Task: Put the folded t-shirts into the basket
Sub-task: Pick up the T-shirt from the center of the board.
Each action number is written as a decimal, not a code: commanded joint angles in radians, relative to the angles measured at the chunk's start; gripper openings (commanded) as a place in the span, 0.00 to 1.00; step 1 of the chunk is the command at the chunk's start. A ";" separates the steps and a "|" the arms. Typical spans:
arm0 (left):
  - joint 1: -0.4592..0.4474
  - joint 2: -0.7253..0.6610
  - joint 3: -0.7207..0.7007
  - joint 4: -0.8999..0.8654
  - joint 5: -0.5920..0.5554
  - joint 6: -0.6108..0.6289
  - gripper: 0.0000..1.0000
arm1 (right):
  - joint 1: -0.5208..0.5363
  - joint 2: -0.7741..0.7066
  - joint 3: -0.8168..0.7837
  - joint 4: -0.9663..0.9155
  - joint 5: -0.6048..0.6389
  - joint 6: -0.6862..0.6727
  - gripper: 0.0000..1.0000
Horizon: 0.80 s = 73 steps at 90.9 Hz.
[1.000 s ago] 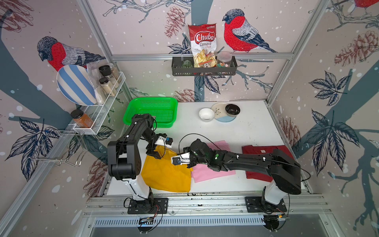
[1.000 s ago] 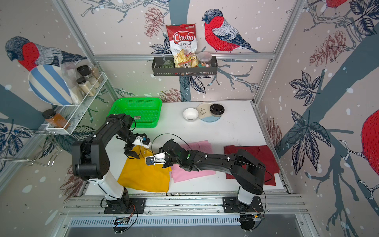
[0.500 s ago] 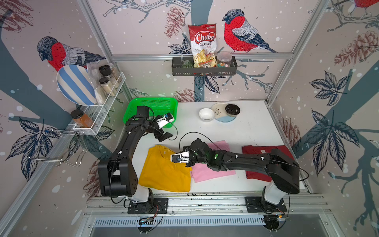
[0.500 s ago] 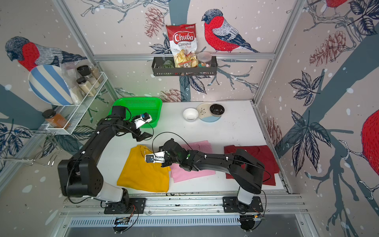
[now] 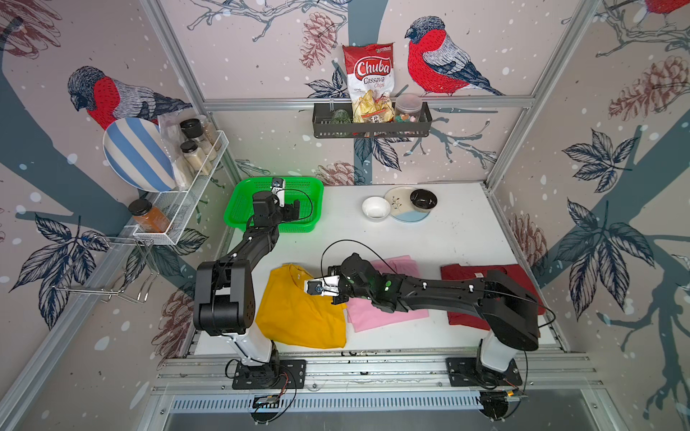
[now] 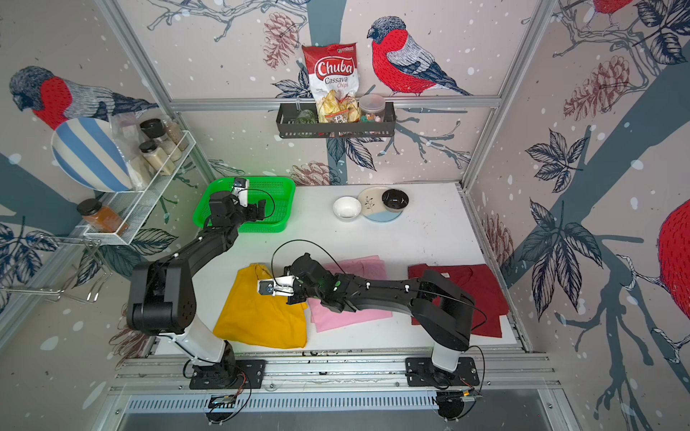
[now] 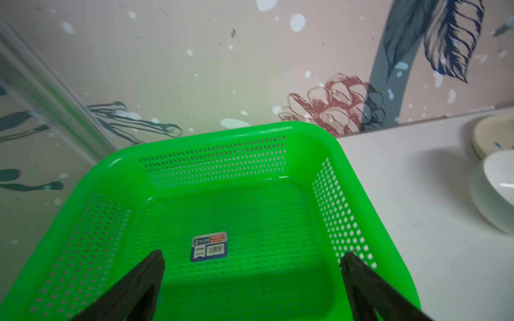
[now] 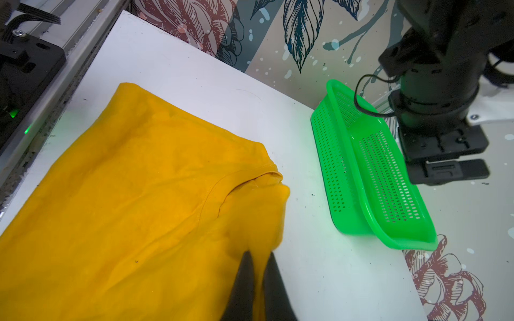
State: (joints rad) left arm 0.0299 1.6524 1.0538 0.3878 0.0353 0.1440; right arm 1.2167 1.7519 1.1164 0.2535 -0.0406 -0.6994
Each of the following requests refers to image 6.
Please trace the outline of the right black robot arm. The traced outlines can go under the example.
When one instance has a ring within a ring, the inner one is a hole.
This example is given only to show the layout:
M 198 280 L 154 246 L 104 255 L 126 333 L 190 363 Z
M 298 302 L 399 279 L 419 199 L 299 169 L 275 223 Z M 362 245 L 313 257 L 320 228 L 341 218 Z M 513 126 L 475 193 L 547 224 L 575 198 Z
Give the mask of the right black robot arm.
M 306 253 L 285 268 L 277 287 L 292 303 L 315 298 L 338 314 L 382 310 L 413 317 L 434 341 L 432 365 L 447 373 L 456 371 L 461 354 L 470 348 L 474 298 L 432 270 L 418 278 L 373 280 L 328 271 Z

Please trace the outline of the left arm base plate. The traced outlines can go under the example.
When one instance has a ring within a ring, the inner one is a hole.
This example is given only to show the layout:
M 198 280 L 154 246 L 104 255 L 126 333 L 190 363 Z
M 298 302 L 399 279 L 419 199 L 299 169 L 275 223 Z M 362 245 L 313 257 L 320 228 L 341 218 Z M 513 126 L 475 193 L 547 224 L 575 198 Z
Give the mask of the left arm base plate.
M 233 366 L 193 366 L 191 390 L 261 389 L 267 362 L 238 360 Z

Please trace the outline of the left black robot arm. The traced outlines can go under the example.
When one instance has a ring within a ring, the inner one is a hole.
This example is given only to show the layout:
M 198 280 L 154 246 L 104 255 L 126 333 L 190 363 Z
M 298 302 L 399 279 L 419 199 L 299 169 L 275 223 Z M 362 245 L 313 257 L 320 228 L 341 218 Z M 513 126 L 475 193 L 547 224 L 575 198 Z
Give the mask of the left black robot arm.
M 266 218 L 264 199 L 251 204 L 249 190 L 210 196 L 210 215 L 196 239 L 166 257 L 133 269 L 126 320 L 131 330 L 172 341 L 194 366 L 231 369 L 229 344 L 213 335 L 197 316 L 192 279 L 208 263 L 229 251 L 245 223 Z

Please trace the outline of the pink t-shirt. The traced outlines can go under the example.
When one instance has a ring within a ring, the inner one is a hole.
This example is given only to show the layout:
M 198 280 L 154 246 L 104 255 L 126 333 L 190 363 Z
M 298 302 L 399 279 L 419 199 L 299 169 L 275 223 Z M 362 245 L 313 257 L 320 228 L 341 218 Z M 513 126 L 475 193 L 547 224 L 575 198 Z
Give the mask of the pink t-shirt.
M 343 269 L 346 273 L 355 276 L 384 280 L 387 279 L 386 265 L 377 255 L 353 260 L 342 260 L 338 265 L 327 264 L 325 269 L 332 273 L 341 273 Z M 317 332 L 327 332 L 359 323 L 368 323 L 389 319 L 393 316 L 392 312 L 382 310 L 365 310 L 359 312 L 337 312 L 330 311 L 321 302 L 314 298 L 307 300 L 308 308 L 311 312 L 311 323 L 314 323 Z

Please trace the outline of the yellow t-shirt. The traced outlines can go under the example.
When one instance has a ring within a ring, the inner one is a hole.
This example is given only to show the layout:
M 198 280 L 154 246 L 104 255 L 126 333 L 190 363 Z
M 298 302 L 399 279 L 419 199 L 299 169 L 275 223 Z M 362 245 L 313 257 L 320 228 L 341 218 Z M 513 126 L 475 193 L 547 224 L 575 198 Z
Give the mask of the yellow t-shirt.
M 270 277 L 269 269 L 261 264 L 237 272 L 214 335 L 265 348 L 303 348 L 307 344 L 307 305 L 289 305 L 285 296 L 259 295 L 258 282 Z

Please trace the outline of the green plastic basket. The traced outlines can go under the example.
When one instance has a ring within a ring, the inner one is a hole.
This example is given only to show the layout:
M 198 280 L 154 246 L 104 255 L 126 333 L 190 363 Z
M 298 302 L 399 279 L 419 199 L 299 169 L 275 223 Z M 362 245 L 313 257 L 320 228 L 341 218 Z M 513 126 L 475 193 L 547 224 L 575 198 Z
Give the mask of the green plastic basket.
M 285 177 L 246 177 L 248 185 L 248 203 L 257 204 L 266 201 L 266 217 L 262 221 L 243 224 L 239 233 L 281 233 L 287 227 L 291 216 L 296 183 Z M 223 178 L 213 181 L 206 188 L 201 201 L 194 210 L 192 220 L 197 228 L 202 229 L 210 216 L 210 196 L 220 191 L 231 191 L 235 178 Z

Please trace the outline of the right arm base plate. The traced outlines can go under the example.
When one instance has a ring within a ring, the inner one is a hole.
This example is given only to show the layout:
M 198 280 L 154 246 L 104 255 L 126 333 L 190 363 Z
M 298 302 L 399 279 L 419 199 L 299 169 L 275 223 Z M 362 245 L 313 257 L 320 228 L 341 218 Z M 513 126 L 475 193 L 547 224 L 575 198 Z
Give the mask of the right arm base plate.
M 433 387 L 440 390 L 453 386 L 478 387 L 481 375 L 472 357 L 460 357 L 453 372 L 434 366 L 431 357 L 407 357 L 405 377 L 410 387 Z

